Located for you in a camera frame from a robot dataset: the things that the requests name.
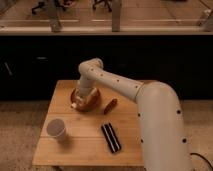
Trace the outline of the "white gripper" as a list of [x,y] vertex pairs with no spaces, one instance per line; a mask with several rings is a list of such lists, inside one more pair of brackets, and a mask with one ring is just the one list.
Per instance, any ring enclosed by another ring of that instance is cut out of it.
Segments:
[[73,109],[87,109],[92,107],[98,99],[98,90],[93,88],[88,95],[80,94],[79,90],[75,93],[75,103],[71,104]]

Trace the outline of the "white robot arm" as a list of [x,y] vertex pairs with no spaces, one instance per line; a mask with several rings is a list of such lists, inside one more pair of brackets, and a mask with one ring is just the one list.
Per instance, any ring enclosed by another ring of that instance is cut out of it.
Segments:
[[86,106],[97,81],[137,104],[142,156],[146,171],[193,171],[179,98],[168,84],[146,83],[103,69],[99,58],[79,64],[76,108]]

